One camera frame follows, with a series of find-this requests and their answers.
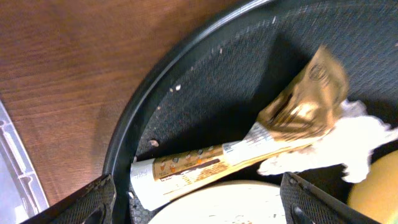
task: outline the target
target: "yellow object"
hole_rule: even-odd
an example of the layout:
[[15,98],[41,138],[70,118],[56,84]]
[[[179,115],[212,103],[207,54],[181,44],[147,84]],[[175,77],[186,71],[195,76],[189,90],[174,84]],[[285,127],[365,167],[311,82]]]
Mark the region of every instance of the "yellow object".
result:
[[349,194],[348,206],[381,223],[398,223],[398,151],[371,166]]

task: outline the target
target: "crumpled wrapper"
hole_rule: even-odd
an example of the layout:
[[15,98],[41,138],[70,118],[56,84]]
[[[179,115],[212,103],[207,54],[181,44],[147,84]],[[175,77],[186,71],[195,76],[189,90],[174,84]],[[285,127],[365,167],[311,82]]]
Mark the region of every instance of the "crumpled wrapper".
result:
[[398,139],[398,128],[370,116],[360,101],[344,101],[342,118],[325,137],[312,145],[291,153],[282,153],[264,161],[258,170],[261,175],[301,172],[308,169],[343,164],[343,180],[358,183],[369,173],[373,150]]
[[341,118],[347,92],[343,67],[321,46],[257,121],[281,149],[304,147],[325,136]]

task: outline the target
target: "snack wrapper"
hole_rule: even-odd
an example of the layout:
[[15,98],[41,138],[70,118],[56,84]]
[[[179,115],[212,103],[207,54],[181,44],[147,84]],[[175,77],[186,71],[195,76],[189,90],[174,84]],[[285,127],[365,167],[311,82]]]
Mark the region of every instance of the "snack wrapper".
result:
[[131,184],[142,206],[154,210],[254,163],[298,150],[327,135],[340,119],[348,81],[320,47],[308,65],[265,109],[242,141],[133,162]]
[[260,165],[261,175],[276,175],[284,172],[301,172],[308,169],[343,164],[343,180],[358,183],[369,173],[373,150],[398,139],[398,128],[370,116],[360,101],[342,102],[343,117],[325,137],[305,149],[282,153]]

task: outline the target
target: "wood grain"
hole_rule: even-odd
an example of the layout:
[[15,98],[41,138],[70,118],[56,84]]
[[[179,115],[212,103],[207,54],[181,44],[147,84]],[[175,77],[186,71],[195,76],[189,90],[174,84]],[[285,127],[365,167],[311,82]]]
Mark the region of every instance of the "wood grain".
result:
[[0,97],[51,205],[101,174],[152,66],[236,1],[0,2]]

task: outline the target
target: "wooden surface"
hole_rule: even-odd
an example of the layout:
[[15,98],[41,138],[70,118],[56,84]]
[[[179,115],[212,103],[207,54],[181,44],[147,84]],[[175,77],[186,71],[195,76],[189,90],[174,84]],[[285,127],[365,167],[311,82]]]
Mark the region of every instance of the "wooden surface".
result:
[[152,66],[236,1],[0,2],[0,98],[51,205],[101,174]]

